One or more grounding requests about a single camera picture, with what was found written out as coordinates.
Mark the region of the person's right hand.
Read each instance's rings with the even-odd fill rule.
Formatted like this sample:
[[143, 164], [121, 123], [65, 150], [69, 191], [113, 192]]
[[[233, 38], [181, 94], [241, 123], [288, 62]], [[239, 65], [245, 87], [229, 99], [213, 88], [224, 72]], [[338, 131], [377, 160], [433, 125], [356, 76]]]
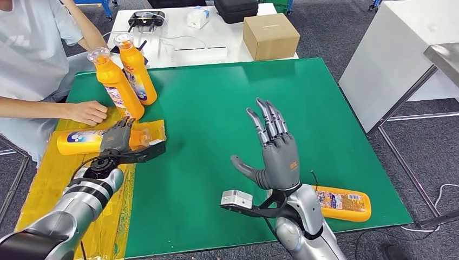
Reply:
[[97, 101], [67, 104], [66, 119], [96, 126], [107, 118], [108, 108]]

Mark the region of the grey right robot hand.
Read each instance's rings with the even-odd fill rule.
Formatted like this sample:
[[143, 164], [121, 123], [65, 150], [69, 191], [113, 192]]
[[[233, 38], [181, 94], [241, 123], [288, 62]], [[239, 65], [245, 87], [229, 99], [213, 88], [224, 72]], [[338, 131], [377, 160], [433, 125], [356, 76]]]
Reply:
[[258, 116], [251, 108], [246, 113], [257, 133], [263, 169], [244, 163], [237, 155], [231, 156], [233, 167], [264, 190], [290, 190], [300, 183], [300, 161], [297, 144], [287, 128], [281, 112], [270, 101], [256, 98], [261, 111]]

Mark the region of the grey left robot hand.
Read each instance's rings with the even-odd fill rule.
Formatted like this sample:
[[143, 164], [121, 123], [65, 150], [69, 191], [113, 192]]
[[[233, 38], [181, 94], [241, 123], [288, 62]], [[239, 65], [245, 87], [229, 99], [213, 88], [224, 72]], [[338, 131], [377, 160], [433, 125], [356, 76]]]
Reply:
[[125, 116], [108, 128], [102, 136], [100, 152], [105, 150], [129, 151], [130, 133], [134, 122], [135, 118]]

